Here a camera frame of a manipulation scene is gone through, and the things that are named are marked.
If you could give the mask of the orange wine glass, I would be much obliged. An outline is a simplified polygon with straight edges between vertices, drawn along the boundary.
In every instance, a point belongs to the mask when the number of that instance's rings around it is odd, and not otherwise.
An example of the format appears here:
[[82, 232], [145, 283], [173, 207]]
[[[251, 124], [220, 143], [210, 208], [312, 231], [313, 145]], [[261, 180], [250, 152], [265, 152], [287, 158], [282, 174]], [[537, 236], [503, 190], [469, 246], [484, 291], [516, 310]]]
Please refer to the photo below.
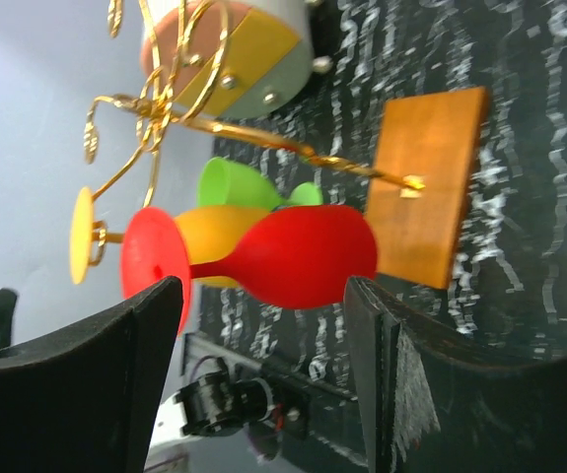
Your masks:
[[[235, 249], [245, 233], [269, 215], [268, 210], [235, 205], [211, 205], [183, 212], [174, 221], [182, 233], [189, 260], [217, 261]], [[102, 261], [108, 243], [121, 244], [123, 234], [112, 234], [106, 223], [94, 219], [94, 193], [82, 188], [77, 196], [69, 237], [72, 282], [82, 283], [91, 266]]]

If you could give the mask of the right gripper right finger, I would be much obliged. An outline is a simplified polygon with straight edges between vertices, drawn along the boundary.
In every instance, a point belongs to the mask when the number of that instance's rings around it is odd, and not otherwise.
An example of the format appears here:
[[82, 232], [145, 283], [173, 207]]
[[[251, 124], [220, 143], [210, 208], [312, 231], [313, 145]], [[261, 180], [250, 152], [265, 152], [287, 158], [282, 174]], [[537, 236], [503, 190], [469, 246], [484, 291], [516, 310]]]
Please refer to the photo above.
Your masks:
[[375, 282], [344, 314], [372, 472], [567, 472], [567, 357], [479, 345]]

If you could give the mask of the orange wooden rack base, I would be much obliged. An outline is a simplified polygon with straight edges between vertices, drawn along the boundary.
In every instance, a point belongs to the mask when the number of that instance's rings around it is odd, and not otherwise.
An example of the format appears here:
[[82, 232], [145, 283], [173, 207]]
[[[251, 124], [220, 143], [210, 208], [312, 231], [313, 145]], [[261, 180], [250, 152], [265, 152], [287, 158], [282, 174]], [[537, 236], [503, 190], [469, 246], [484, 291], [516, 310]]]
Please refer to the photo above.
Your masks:
[[373, 167], [421, 187], [380, 179], [369, 185], [366, 219], [378, 244], [380, 273], [449, 287], [488, 105], [483, 87], [386, 103]]

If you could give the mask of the green wine glass rear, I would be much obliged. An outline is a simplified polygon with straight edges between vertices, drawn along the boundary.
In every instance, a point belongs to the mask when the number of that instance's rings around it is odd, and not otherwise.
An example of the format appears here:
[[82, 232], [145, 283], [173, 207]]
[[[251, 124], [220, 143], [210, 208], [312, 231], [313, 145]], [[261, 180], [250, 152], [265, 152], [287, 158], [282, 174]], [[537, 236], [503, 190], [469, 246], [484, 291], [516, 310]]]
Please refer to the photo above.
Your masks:
[[321, 190], [312, 182], [295, 187], [283, 197], [256, 169], [223, 158], [212, 158], [197, 184], [197, 205], [235, 205], [268, 211], [280, 206], [315, 206], [323, 203]]

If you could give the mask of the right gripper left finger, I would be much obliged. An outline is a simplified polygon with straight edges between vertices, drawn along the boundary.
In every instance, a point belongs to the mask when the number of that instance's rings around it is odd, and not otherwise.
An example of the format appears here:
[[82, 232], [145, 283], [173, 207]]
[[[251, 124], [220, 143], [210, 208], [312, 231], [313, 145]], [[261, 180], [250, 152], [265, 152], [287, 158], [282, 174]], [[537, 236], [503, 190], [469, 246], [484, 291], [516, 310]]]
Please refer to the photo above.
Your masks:
[[0, 351], [0, 472], [141, 472], [177, 338], [168, 277]]

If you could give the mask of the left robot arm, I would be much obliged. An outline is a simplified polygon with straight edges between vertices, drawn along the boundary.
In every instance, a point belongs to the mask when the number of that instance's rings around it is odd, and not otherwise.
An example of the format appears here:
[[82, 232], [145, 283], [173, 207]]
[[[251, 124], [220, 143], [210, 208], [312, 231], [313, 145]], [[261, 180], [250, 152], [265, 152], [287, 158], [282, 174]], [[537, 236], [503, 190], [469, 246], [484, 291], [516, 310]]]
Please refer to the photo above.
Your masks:
[[223, 371], [164, 398], [177, 280], [19, 345], [17, 299], [0, 290], [0, 472], [141, 472], [185, 441], [309, 406], [291, 383]]

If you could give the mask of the red wine glass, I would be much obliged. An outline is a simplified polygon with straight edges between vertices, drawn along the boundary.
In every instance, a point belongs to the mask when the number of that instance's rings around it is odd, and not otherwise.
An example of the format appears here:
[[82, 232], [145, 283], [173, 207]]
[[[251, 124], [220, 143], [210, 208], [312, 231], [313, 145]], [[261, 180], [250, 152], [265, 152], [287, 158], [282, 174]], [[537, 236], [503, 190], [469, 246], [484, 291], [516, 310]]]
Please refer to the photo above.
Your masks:
[[352, 276], [373, 278], [378, 248], [363, 215], [346, 205], [296, 206], [267, 214], [226, 256], [193, 263], [174, 219], [138, 211], [120, 251], [120, 280], [130, 298], [166, 277], [181, 281], [185, 305], [193, 280], [228, 277], [262, 303], [310, 309], [342, 301]]

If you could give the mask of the round cream drawer cabinet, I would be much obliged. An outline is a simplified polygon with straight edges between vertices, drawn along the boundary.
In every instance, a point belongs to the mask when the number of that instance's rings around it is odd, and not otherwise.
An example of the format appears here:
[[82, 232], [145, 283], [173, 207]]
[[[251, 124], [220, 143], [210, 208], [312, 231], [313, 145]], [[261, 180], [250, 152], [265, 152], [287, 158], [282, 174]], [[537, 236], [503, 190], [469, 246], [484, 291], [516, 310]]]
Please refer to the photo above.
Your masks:
[[[147, 1], [161, 64], [171, 72], [181, 1]], [[230, 11], [226, 61], [218, 85], [202, 113], [230, 119], [271, 113], [291, 101], [313, 73], [332, 67], [326, 53], [315, 51], [310, 8], [322, 1], [228, 1]], [[187, 52], [196, 63], [180, 68], [173, 85], [175, 102], [194, 105], [211, 72], [219, 45], [221, 5], [215, 2], [192, 30]]]

